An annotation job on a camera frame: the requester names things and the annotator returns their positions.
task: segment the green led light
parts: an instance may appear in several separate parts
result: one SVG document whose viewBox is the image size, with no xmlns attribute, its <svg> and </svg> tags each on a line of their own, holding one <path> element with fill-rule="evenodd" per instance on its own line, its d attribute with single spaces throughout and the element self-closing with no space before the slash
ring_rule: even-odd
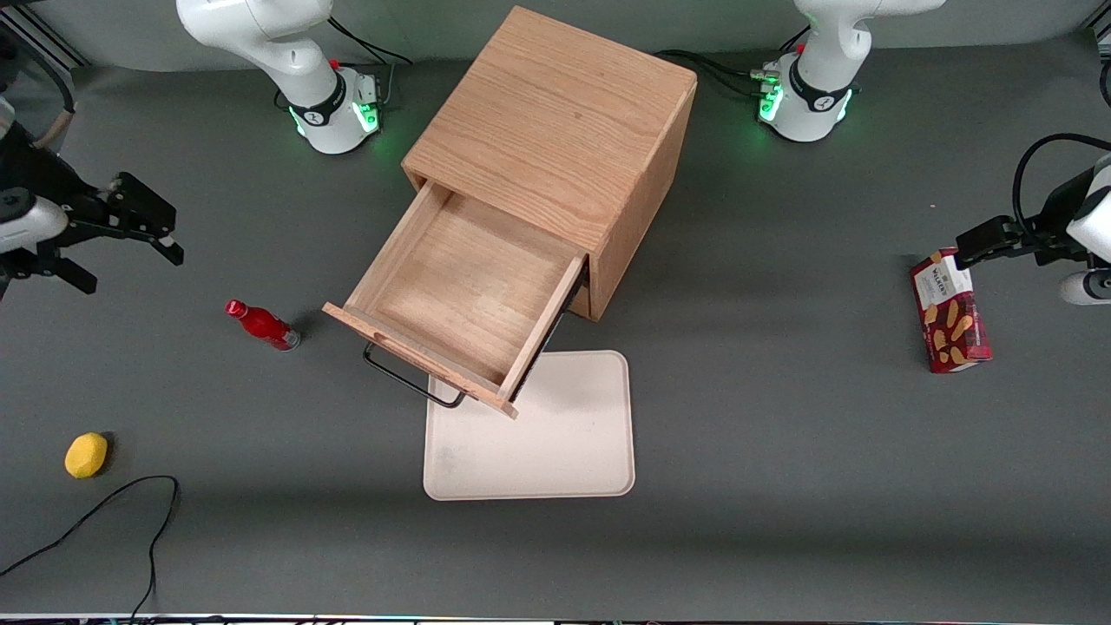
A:
<svg viewBox="0 0 1111 625">
<path fill-rule="evenodd" d="M 852 99 L 852 89 L 849 89 L 849 92 L 844 94 L 844 103 L 841 104 L 841 112 L 837 113 L 838 121 L 844 119 L 844 113 L 847 110 L 849 110 L 849 100 L 851 99 Z"/>
<path fill-rule="evenodd" d="M 779 104 L 783 101 L 783 88 L 777 85 L 772 89 L 771 93 L 764 95 L 764 103 L 760 105 L 760 117 L 764 121 L 771 121 L 775 119 L 775 113 L 779 112 Z"/>
<path fill-rule="evenodd" d="M 351 110 L 359 118 L 359 123 L 362 124 L 363 130 L 368 133 L 378 130 L 378 107 L 351 102 Z"/>
<path fill-rule="evenodd" d="M 293 118 L 293 123 L 297 124 L 297 133 L 304 137 L 304 128 L 301 128 L 301 120 L 297 118 L 297 113 L 293 112 L 293 107 L 289 108 L 289 114 Z"/>
</svg>

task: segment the red box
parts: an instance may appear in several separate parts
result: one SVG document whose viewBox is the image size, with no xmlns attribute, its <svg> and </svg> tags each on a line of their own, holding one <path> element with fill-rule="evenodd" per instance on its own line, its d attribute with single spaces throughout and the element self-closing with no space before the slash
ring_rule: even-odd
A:
<svg viewBox="0 0 1111 625">
<path fill-rule="evenodd" d="M 957 248 L 938 250 L 910 271 L 930 371 L 935 374 L 954 374 L 991 361 L 972 275 L 957 268 L 954 253 Z"/>
</svg>

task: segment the wooden cabinet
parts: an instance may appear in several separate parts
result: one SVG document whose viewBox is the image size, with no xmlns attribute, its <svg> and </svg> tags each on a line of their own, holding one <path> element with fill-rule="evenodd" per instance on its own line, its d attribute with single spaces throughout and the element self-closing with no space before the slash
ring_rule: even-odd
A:
<svg viewBox="0 0 1111 625">
<path fill-rule="evenodd" d="M 494 409 L 564 304 L 598 321 L 674 178 L 694 73 L 514 8 L 402 161 L 417 199 L 342 308 Z"/>
</svg>

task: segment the white tray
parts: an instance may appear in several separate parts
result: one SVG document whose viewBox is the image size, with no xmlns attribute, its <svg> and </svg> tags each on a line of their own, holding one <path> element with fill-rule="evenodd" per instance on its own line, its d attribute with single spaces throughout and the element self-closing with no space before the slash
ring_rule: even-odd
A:
<svg viewBox="0 0 1111 625">
<path fill-rule="evenodd" d="M 430 380 L 438 397 L 453 389 Z M 629 365 L 617 352 L 540 355 L 516 421 L 474 400 L 428 402 L 424 492 L 441 502 L 618 497 L 635 481 Z"/>
</svg>

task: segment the red bottle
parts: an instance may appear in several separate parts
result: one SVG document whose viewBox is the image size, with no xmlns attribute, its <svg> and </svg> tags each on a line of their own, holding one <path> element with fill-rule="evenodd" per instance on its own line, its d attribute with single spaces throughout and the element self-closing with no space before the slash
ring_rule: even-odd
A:
<svg viewBox="0 0 1111 625">
<path fill-rule="evenodd" d="M 289 327 L 289 324 L 271 315 L 266 308 L 251 306 L 232 299 L 224 310 L 228 315 L 239 320 L 248 334 L 261 339 L 279 352 L 289 352 L 301 343 L 301 335 Z"/>
</svg>

